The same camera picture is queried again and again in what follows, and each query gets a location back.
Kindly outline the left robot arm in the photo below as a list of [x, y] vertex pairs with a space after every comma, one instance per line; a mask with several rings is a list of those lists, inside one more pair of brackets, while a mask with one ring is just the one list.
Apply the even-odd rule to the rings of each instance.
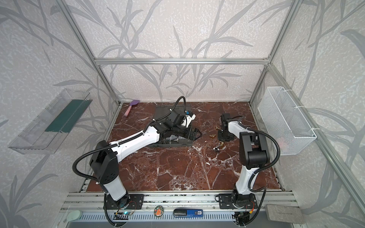
[[[199, 139], [197, 134], [201, 134], [201, 132], [191, 126], [191, 122], [195, 118], [196, 115], [192, 111], [170, 110], [165, 116], [153, 119], [144, 130], [134, 135], [112, 143], [99, 142], [98, 149], [90, 151], [74, 161], [72, 170], [78, 176], [95, 180], [102, 186], [104, 193], [114, 201], [121, 201], [126, 198], [127, 190], [119, 177], [119, 163], [132, 153], [172, 135], [191, 141]], [[90, 155], [92, 156], [90, 167], [95, 176], [87, 175], [77, 169], [79, 162]]]

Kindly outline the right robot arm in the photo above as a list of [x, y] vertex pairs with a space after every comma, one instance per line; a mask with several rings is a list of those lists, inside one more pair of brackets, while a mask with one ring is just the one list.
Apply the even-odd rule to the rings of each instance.
[[237, 195], [248, 195], [263, 191], [253, 189], [257, 175], [275, 165], [280, 158], [279, 143], [269, 134], [245, 126], [242, 117], [231, 117], [230, 114], [221, 115], [221, 129], [218, 139], [222, 142], [239, 140], [239, 154], [242, 169], [235, 184], [234, 192]]

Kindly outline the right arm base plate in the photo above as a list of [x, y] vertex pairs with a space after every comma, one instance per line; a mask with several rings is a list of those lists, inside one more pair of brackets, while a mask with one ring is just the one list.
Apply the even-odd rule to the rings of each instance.
[[253, 193], [248, 195], [242, 194], [218, 194], [215, 196], [216, 202], [219, 203], [220, 209], [257, 209], [258, 204], [256, 196]]

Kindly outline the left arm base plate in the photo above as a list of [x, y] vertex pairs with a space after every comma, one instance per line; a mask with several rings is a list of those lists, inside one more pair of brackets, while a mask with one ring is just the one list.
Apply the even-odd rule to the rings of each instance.
[[105, 194], [103, 209], [106, 210], [141, 210], [144, 202], [143, 194], [126, 194], [115, 201], [109, 194]]

